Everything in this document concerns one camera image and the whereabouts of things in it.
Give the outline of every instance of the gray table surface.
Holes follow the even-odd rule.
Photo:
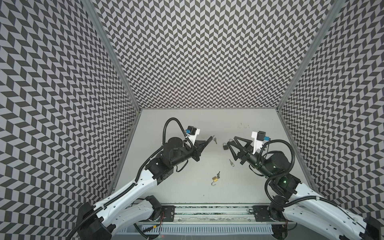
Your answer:
[[[116,189],[132,180],[140,165],[161,146],[163,126],[170,117],[178,118],[185,129],[188,125],[200,128],[198,140],[207,140],[215,135],[217,144],[212,141],[204,149],[199,162],[190,159],[183,171],[174,171],[143,197],[155,195],[164,204],[270,203],[264,192],[265,178],[255,175],[247,163],[241,165],[239,160],[235,162],[230,151],[223,150],[222,144],[234,136],[252,139],[252,131],[265,131],[271,139],[289,141],[275,109],[143,110]],[[167,139],[171,137],[183,138],[174,121],[167,128]],[[283,151],[291,159],[290,151],[284,144],[271,144],[269,150]],[[212,177],[219,171],[220,179],[216,186],[211,186]],[[298,161],[291,174],[308,184]]]

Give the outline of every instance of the black and white pattern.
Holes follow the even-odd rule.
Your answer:
[[[275,107],[333,0],[93,0],[143,108]]]
[[[321,193],[382,223],[383,11],[347,1],[283,108]]]
[[[135,111],[78,0],[0,1],[0,85],[0,239],[60,239]]]

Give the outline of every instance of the herringbone pattern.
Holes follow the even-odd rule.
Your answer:
[[[283,109],[319,190],[384,223],[382,1],[347,1]]]
[[[65,236],[134,115],[78,0],[0,1],[0,239]]]
[[[93,0],[143,108],[277,106],[333,0]]]

